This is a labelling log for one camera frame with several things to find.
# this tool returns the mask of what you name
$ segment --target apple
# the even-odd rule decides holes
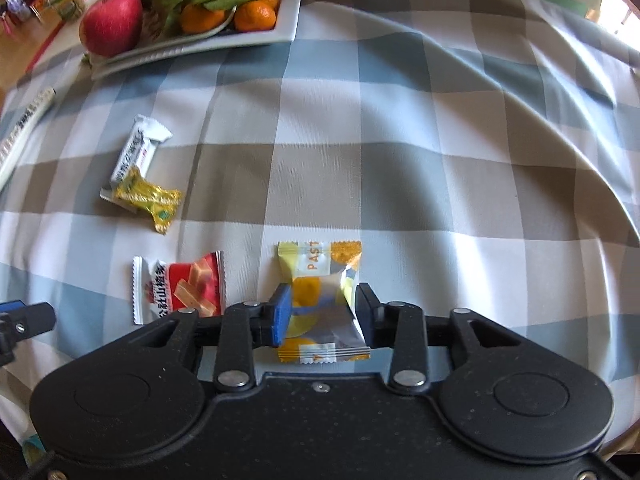
[[[80,22],[80,42],[92,54],[112,57],[134,48],[142,31],[142,1],[99,0]]]

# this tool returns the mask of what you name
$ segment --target gold candy wrapper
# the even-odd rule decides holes
[[[182,192],[178,189],[163,189],[140,176],[137,166],[132,166],[127,176],[114,192],[118,200],[151,213],[156,231],[166,234],[166,230],[178,210]]]
[[[368,359],[355,315],[361,242],[280,242],[278,257],[291,283],[293,309],[282,362],[335,363]]]

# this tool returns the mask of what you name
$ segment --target white rectangular tray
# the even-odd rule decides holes
[[[193,54],[194,52],[204,52],[206,50],[217,50],[219,48],[229,48],[233,46],[293,41],[296,37],[299,13],[300,0],[281,0],[280,9],[278,10],[278,21],[273,30],[211,36],[210,38],[199,41],[193,41],[192,38],[183,38],[180,44],[159,45],[157,49],[151,52],[149,51],[149,47],[145,47],[144,52],[135,54],[134,51],[132,51],[125,59],[106,59],[103,62],[94,64],[92,79],[100,79],[106,75],[126,70],[127,68],[151,63],[160,59]]]

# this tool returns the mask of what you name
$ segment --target metal screw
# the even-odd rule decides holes
[[[394,381],[401,386],[406,386],[407,388],[422,386],[426,380],[427,377],[418,370],[400,370],[394,375]]]
[[[218,382],[229,388],[239,388],[249,382],[249,375],[240,370],[227,370],[218,376]]]
[[[318,381],[316,381],[315,383],[311,383],[311,387],[315,392],[318,392],[319,394],[328,394],[329,390],[331,389],[331,386],[329,386],[328,384],[319,383]]]
[[[66,480],[66,475],[62,471],[52,470],[47,475],[49,480]]]

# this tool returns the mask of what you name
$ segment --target table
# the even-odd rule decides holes
[[[223,250],[231,304],[270,296],[280,240],[360,239],[382,301],[471,308],[607,381],[610,438],[638,418],[640,54],[599,26],[541,0],[303,0],[291,44],[96,82],[61,44],[0,119],[55,86],[0,196],[0,298],[58,315],[0,371],[19,440],[44,374],[134,329],[133,256]],[[98,197],[136,114],[174,133],[148,174],[186,191],[164,237]]]

